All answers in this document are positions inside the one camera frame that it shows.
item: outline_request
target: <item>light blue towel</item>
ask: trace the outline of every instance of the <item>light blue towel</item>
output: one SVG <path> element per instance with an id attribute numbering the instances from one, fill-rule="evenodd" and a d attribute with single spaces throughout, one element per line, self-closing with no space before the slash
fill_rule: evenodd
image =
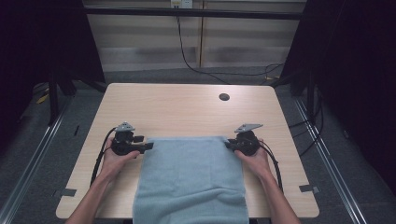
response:
<path id="1" fill-rule="evenodd" d="M 134 223 L 248 223 L 241 161 L 225 137 L 152 138 L 145 152 Z"/>

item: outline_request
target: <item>floor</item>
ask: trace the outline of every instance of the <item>floor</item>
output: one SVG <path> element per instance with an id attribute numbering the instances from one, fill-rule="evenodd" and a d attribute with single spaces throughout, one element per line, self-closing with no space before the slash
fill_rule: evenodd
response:
<path id="1" fill-rule="evenodd" d="M 249 68 L 212 68 L 206 72 L 224 72 L 254 74 L 263 71 L 262 67 Z M 258 85 L 267 84 L 276 79 L 279 71 L 270 74 L 267 82 L 264 76 L 238 77 L 217 74 L 216 77 L 232 84 Z M 106 73 L 107 83 L 111 82 L 156 82 L 156 83 L 206 83 L 224 84 L 213 76 L 196 74 L 189 69 L 167 69 L 135 72 Z M 51 140 L 43 160 L 32 174 L 32 182 L 23 192 L 21 203 L 17 204 L 12 223 L 63 223 L 56 217 L 55 211 L 60 200 L 54 193 L 64 189 L 68 177 L 81 150 L 85 137 L 91 127 L 96 110 L 103 94 L 77 82 L 77 94 L 67 98 L 60 95 L 61 104 L 70 100 L 70 106 L 64 111 L 64 118 L 57 133 Z M 5 207 L 10 195 L 17 186 L 25 167 L 33 157 L 42 136 L 48 129 L 49 101 L 37 104 L 41 88 L 35 89 L 32 103 L 25 111 L 19 132 L 8 145 L 7 153 L 0 158 L 0 206 Z M 294 136 L 294 143 L 301 153 L 312 145 L 313 139 L 304 124 L 293 126 L 303 121 L 296 100 L 304 101 L 305 96 L 290 95 L 289 86 L 276 88 L 276 95 L 282 106 L 285 118 Z M 332 180 L 317 146 L 312 146 L 302 157 L 308 180 L 318 188 L 315 194 L 320 214 L 315 218 L 302 218 L 303 223 L 396 223 L 396 199 L 383 183 L 380 176 L 366 162 L 353 142 L 353 137 L 346 138 L 343 125 L 338 122 L 325 102 L 323 115 L 317 114 L 317 127 L 323 125 L 321 137 L 325 142 L 331 159 L 344 178 L 351 195 L 358 203 L 365 221 L 354 222 L 346 209 L 346 202 Z M 122 223 L 123 220 L 96 220 L 95 223 Z M 259 223 L 268 223 L 267 219 Z"/>

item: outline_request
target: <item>black tape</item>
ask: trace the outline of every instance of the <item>black tape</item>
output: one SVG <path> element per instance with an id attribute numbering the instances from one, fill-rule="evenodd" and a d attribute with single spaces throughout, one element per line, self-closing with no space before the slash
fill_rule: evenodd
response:
<path id="1" fill-rule="evenodd" d="M 299 186 L 299 188 L 302 193 L 312 191 L 314 194 L 316 194 L 320 192 L 318 187 L 312 187 L 311 185 L 302 185 Z"/>
<path id="2" fill-rule="evenodd" d="M 62 190 L 55 190 L 53 192 L 52 197 L 55 198 L 62 198 L 62 196 L 74 197 L 76 195 L 76 189 L 62 189 Z"/>
<path id="3" fill-rule="evenodd" d="M 302 193 L 304 193 L 304 192 L 308 192 L 308 191 L 312 191 L 313 189 L 312 189 L 312 186 L 310 186 L 310 185 L 302 185 L 302 186 L 299 186 L 300 187 L 300 191 L 302 192 Z"/>

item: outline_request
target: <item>metal rail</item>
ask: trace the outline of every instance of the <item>metal rail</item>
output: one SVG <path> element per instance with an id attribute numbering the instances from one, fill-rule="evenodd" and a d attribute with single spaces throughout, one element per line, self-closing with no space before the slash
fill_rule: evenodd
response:
<path id="1" fill-rule="evenodd" d="M 308 120 L 308 116 L 306 115 L 307 111 L 304 103 L 300 99 L 298 99 L 296 100 L 296 104 L 301 117 L 304 120 Z M 353 223 L 367 224 L 367 221 L 359 207 L 359 204 L 357 203 L 355 197 L 352 195 L 352 192 L 347 186 L 347 183 L 345 182 L 340 171 L 338 170 L 338 167 L 332 159 L 332 155 L 330 154 L 329 149 L 327 149 L 323 139 L 319 135 L 317 127 L 312 125 L 310 122 L 307 122 L 306 128 L 311 134 L 312 140 L 315 141 L 315 139 L 318 139 L 318 141 L 316 142 L 318 153 L 322 158 L 330 177 L 332 178 L 332 182 L 334 183 L 338 193 L 340 194 L 341 200 L 343 201 L 346 210 L 352 218 Z"/>
<path id="2" fill-rule="evenodd" d="M 239 19 L 267 19 L 298 21 L 300 12 L 237 11 L 196 8 L 156 8 L 156 7 L 39 7 L 38 13 L 85 13 L 93 15 L 130 15 L 130 16 L 178 16 L 212 17 Z"/>
<path id="3" fill-rule="evenodd" d="M 29 164 L 26 166 L 14 190 L 12 190 L 11 194 L 8 196 L 7 201 L 5 202 L 0 212 L 1 224 L 11 223 L 12 219 L 15 217 L 15 214 L 17 213 L 17 210 L 21 205 L 23 197 L 29 189 L 33 178 L 35 177 L 35 173 L 40 163 L 43 161 L 44 156 L 50 146 L 50 143 L 62 123 L 62 120 L 64 118 L 64 112 L 66 111 L 67 107 L 69 107 L 71 101 L 72 97 L 67 97 L 61 113 L 59 114 L 58 118 L 52 123 L 52 125 L 47 128 L 43 138 L 41 139 L 40 144 L 35 150 L 35 154 L 33 155 L 32 159 L 30 159 Z"/>

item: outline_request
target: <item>wooden table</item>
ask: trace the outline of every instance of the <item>wooden table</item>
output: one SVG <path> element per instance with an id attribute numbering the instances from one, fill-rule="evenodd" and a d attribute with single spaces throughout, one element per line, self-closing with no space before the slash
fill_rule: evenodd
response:
<path id="1" fill-rule="evenodd" d="M 221 93 L 230 100 L 222 101 Z M 304 168 L 290 135 L 274 89 L 259 86 L 111 84 L 97 111 L 80 152 L 67 189 L 74 197 L 63 196 L 56 211 L 68 218 L 87 192 L 95 160 L 108 131 L 123 121 L 131 123 L 136 135 L 213 136 L 235 138 L 243 123 L 261 123 L 254 133 L 264 139 L 279 161 L 285 195 L 298 217 L 316 217 L 318 206 L 307 185 Z M 109 186 L 97 217 L 131 218 L 134 194 L 143 156 L 129 162 Z M 250 217 L 269 217 L 259 180 L 244 165 L 246 200 Z"/>

